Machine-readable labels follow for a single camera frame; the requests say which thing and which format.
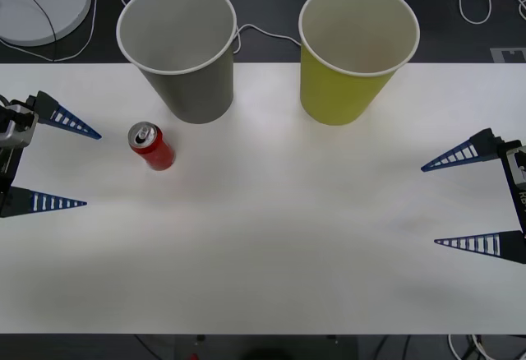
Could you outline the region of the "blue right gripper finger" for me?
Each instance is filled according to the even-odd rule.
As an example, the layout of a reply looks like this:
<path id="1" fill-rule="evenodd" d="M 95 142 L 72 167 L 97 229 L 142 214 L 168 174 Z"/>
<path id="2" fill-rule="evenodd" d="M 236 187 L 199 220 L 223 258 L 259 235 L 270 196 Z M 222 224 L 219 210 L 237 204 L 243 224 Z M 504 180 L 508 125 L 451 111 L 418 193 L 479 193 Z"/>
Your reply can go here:
<path id="1" fill-rule="evenodd" d="M 456 238 L 438 238 L 437 245 L 465 252 L 525 263 L 525 236 L 521 231 L 486 233 Z"/>
<path id="2" fill-rule="evenodd" d="M 504 140 L 486 128 L 421 167 L 423 172 L 493 160 Z"/>

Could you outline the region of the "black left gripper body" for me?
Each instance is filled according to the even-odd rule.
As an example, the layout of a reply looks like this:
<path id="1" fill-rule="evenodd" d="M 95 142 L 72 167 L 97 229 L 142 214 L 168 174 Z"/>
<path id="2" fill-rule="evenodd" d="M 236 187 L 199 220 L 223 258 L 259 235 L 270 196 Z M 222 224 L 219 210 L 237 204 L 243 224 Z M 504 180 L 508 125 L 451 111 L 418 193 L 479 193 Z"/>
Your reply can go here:
<path id="1" fill-rule="evenodd" d="M 1 148 L 0 154 L 0 190 L 1 192 L 8 192 L 14 178 L 18 166 L 21 161 L 23 148 L 19 149 L 8 149 Z"/>

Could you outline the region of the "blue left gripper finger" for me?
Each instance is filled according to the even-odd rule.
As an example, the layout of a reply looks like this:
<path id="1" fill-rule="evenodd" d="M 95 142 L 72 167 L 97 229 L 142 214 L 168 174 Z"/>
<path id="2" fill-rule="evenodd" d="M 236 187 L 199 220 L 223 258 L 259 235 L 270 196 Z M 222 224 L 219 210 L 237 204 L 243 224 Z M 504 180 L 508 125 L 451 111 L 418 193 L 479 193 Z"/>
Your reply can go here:
<path id="1" fill-rule="evenodd" d="M 102 138 L 95 129 L 43 91 L 39 91 L 36 96 L 30 96 L 27 104 L 32 105 L 34 112 L 39 116 L 38 122 L 41 124 L 87 136 L 95 140 Z"/>
<path id="2" fill-rule="evenodd" d="M 85 201 L 12 187 L 7 194 L 1 195 L 1 217 L 67 210 L 86 205 Z"/>

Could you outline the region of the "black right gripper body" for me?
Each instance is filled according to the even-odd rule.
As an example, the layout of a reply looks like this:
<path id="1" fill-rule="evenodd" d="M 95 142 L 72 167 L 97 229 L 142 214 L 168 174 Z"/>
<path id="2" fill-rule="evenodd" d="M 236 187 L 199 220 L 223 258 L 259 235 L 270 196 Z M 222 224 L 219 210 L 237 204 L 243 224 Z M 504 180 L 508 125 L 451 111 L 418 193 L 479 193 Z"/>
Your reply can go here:
<path id="1" fill-rule="evenodd" d="M 525 172 L 518 166 L 514 157 L 519 152 L 525 153 L 525 147 L 519 140 L 505 142 L 497 148 L 518 221 L 525 236 Z"/>

